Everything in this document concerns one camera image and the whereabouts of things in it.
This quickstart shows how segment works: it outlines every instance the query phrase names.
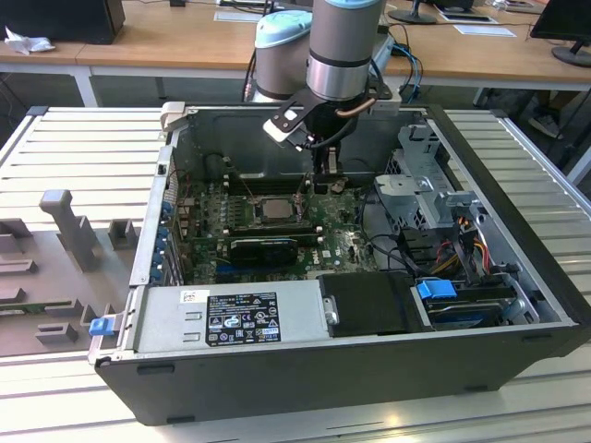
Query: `black monitor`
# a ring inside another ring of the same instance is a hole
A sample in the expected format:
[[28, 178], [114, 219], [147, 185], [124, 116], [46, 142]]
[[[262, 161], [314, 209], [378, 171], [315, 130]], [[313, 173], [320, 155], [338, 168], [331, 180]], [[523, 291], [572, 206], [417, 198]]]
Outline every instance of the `black monitor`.
[[553, 48], [552, 54], [562, 62], [591, 67], [591, 54], [581, 49], [585, 43], [591, 42], [591, 0], [549, 0], [531, 36], [575, 41], [570, 49]]
[[410, 11], [395, 9], [388, 13], [388, 17], [404, 23], [412, 23], [413, 25], [434, 25], [437, 23], [437, 20], [433, 16], [418, 13], [420, 3], [421, 0], [413, 0], [413, 7]]

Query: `floor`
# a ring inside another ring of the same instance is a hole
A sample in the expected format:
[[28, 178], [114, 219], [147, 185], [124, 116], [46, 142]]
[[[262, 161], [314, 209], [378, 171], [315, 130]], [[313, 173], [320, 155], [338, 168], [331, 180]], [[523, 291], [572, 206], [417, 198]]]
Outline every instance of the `floor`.
[[[78, 95], [78, 89], [74, 79], [70, 76], [48, 76], [36, 74], [7, 74], [4, 75], [6, 84], [18, 96], [24, 107], [6, 89], [0, 86], [0, 143], [8, 139], [12, 127], [16, 127], [18, 121], [26, 113], [26, 109], [32, 105], [51, 106], [82, 106], [82, 100]], [[96, 77], [92, 80], [95, 88], [103, 100], [103, 106], [130, 107], [130, 106], [161, 106], [163, 101], [158, 98], [156, 84], [153, 78], [130, 77]], [[164, 80], [169, 101], [198, 102], [199, 104], [236, 103], [242, 87], [241, 80], [229, 79], [189, 79], [166, 78]], [[472, 100], [476, 90], [473, 88], [451, 87], [423, 87], [421, 97], [415, 103], [437, 103], [447, 109], [474, 109]], [[523, 91], [498, 90], [489, 100], [488, 106], [511, 112], [517, 98]], [[562, 113], [561, 121], [567, 122], [571, 114], [583, 99], [580, 94]], [[591, 115], [591, 100], [579, 110], [569, 127], [563, 131], [564, 140], [552, 142], [550, 138], [539, 134], [527, 123], [532, 115], [536, 103], [533, 100], [517, 122], [518, 126], [540, 147], [553, 162], [557, 162], [565, 147], [572, 142], [580, 131], [588, 123]], [[582, 150], [585, 151], [591, 145], [588, 138]], [[567, 165], [568, 171], [582, 155], [579, 152]], [[591, 177], [587, 177], [581, 184], [583, 192], [591, 196]]]

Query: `robotic arm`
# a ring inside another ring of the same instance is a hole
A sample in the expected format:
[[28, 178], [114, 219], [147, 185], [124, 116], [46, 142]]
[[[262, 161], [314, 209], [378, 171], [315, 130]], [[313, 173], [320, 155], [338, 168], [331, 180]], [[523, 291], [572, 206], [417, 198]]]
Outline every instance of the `robotic arm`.
[[[278, 143], [310, 150], [315, 174], [337, 174], [340, 141], [383, 93], [374, 61], [382, 9], [382, 0], [316, 0], [313, 21], [310, 13], [292, 10], [257, 26], [254, 101], [283, 102], [264, 130]], [[387, 57], [392, 45], [388, 36]], [[371, 67], [377, 85], [370, 85]]]

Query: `sticker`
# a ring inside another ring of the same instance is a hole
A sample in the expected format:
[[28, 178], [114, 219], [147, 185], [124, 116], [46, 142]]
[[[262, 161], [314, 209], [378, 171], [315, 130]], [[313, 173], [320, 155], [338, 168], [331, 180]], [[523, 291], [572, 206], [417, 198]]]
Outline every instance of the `sticker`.
[[180, 303], [205, 303], [210, 295], [209, 289], [197, 289], [195, 291], [181, 291]]
[[205, 342], [210, 346], [281, 341], [277, 293], [241, 293], [207, 297], [205, 337]]

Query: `barcode sticker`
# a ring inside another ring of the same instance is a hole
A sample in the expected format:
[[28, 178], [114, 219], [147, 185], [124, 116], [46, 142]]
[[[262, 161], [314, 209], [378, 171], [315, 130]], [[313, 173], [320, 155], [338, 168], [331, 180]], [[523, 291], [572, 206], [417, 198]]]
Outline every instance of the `barcode sticker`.
[[209, 289], [197, 289], [194, 291], [181, 291], [180, 303], [205, 303], [210, 296]]

